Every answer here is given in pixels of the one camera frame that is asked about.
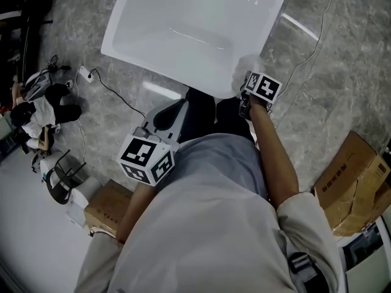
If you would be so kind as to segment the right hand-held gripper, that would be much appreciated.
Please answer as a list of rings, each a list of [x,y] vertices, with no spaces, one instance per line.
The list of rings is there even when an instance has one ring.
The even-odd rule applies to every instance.
[[[248,71],[244,82],[240,87],[239,115],[243,118],[250,118],[250,96],[256,96],[262,101],[266,110],[276,101],[282,83],[261,72]]]

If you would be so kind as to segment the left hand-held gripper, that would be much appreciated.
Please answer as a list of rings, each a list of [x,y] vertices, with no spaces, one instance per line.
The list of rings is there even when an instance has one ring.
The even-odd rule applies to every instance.
[[[168,101],[151,110],[143,126],[125,137],[117,162],[127,177],[155,186],[174,168],[187,113],[184,98]]]

